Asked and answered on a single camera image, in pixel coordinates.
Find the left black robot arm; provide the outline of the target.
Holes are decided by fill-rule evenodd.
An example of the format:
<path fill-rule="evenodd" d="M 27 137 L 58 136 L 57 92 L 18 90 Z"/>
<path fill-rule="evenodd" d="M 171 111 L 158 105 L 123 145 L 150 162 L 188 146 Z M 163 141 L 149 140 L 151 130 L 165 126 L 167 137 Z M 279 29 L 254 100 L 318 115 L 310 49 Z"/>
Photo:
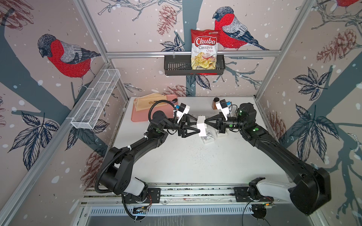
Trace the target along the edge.
<path fill-rule="evenodd" d="M 163 111 L 154 111 L 158 104 L 165 103 L 172 107 L 173 117 L 168 118 Z M 97 173 L 94 189 L 99 194 L 114 193 L 115 195 L 131 194 L 141 199 L 147 195 L 146 182 L 133 178 L 134 164 L 149 151 L 160 147 L 166 141 L 170 130 L 182 138 L 200 133 L 194 128 L 189 116 L 190 107 L 184 103 L 175 105 L 167 100 L 156 101 L 148 112 L 149 126 L 143 138 L 123 148 L 113 147 L 105 155 Z"/>

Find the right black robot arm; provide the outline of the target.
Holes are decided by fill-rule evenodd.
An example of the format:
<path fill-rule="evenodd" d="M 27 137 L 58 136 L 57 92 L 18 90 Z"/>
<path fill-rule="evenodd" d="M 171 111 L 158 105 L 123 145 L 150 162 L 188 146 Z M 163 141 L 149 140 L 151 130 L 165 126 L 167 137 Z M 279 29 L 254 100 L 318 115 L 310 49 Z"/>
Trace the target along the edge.
<path fill-rule="evenodd" d="M 253 147 L 264 152 L 278 164 L 291 178 L 290 183 L 266 181 L 264 177 L 249 183 L 251 199 L 273 197 L 288 201 L 304 213 L 310 215 L 331 200 L 331 178 L 323 169 L 316 169 L 298 159 L 278 143 L 262 126 L 256 123 L 256 110 L 251 103 L 241 104 L 235 117 L 220 113 L 207 118 L 205 124 L 225 133 L 226 129 L 236 129 Z"/>

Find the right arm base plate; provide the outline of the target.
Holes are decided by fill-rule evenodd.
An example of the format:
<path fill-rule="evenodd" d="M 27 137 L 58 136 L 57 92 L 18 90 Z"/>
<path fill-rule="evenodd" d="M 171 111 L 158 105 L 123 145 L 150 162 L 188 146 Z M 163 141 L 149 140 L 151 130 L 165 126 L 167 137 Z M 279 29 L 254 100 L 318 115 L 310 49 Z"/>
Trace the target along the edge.
<path fill-rule="evenodd" d="M 274 198 L 270 196 L 262 196 L 258 191 L 252 188 L 250 191 L 249 187 L 237 186 L 233 188 L 236 202 L 273 202 Z"/>

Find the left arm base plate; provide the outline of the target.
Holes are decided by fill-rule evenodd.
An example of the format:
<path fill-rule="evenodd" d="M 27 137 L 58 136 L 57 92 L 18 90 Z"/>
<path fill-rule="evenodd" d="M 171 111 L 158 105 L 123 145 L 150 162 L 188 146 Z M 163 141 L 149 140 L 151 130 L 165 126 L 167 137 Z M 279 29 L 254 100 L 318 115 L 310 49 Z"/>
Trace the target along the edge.
<path fill-rule="evenodd" d="M 135 196 L 132 194 L 127 194 L 125 196 L 126 204 L 143 204 L 143 203 L 159 203 L 161 197 L 160 188 L 147 188 L 144 189 L 140 195 Z"/>

